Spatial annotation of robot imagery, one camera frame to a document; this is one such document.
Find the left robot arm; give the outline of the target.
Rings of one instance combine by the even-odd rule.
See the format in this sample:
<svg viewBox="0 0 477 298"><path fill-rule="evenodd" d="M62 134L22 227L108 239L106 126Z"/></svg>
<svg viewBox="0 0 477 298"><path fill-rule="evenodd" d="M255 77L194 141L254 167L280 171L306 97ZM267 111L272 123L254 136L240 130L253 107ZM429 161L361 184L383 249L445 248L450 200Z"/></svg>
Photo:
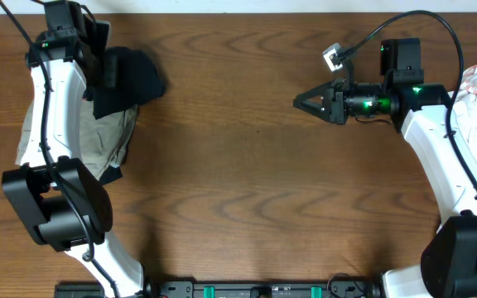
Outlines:
<svg viewBox="0 0 477 298"><path fill-rule="evenodd" d="M81 104L99 74L94 23L78 17L47 26L29 44L31 129L18 169L2 174L3 193L34 242L66 253L99 282L94 290L68 286L62 294L142 297L142 264L113 233L108 194L81 160Z"/></svg>

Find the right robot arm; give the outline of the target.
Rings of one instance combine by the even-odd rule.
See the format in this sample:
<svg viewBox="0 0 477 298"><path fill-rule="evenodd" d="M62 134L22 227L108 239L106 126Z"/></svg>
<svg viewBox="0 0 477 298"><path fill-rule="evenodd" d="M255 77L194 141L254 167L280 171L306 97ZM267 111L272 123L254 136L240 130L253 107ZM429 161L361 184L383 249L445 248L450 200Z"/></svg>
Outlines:
<svg viewBox="0 0 477 298"><path fill-rule="evenodd" d="M477 297L477 164L448 112L440 84L347 85L335 79L293 101L328 123L387 114L416 153L438 203L441 226L419 264L382 274L374 296Z"/></svg>

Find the black leggings with red waistband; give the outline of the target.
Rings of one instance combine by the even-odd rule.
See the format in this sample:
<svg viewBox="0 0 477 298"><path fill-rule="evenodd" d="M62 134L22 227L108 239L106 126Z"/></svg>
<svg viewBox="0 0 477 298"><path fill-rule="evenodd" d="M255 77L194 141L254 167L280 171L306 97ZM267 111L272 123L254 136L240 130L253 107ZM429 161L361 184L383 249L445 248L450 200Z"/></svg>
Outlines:
<svg viewBox="0 0 477 298"><path fill-rule="evenodd" d="M85 92L93 102L96 120L144 105L166 92L165 80L142 50L111 47L105 51L103 63L102 78Z"/></svg>

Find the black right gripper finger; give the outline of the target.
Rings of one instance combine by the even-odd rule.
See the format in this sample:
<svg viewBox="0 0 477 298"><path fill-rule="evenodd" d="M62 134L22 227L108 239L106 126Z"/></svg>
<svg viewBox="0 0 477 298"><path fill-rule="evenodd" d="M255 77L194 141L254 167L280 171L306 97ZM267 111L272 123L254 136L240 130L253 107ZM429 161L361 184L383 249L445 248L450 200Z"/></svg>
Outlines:
<svg viewBox="0 0 477 298"><path fill-rule="evenodd" d="M298 94L294 100L293 104L295 106L301 106L305 101L308 101L310 99L313 99L315 97L320 97L321 98L321 104L323 106L327 106L331 103L331 99L328 95L329 89L332 88L333 82L327 82L322 85L319 85L313 89L310 89L302 94Z"/></svg>
<svg viewBox="0 0 477 298"><path fill-rule="evenodd" d="M330 113L318 103L311 101L294 102L293 106L325 122L330 122Z"/></svg>

